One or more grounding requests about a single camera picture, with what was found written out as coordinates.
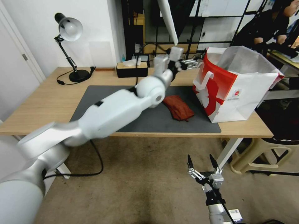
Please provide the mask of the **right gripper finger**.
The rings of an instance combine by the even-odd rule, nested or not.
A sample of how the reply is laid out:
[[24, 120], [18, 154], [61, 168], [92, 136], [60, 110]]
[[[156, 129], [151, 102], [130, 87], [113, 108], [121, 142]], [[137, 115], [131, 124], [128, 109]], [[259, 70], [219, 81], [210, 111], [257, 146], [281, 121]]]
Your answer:
[[187, 155], [187, 166], [188, 166], [188, 173], [194, 180], [202, 181], [205, 179], [204, 175], [202, 175], [200, 172], [194, 169], [193, 162], [189, 154]]
[[219, 167], [217, 161], [214, 159], [214, 157], [212, 156], [212, 154], [209, 154], [209, 158], [210, 158], [211, 164], [212, 164], [212, 166], [214, 168], [214, 171], [211, 172], [210, 176], [212, 176], [212, 175], [222, 176], [223, 169]]

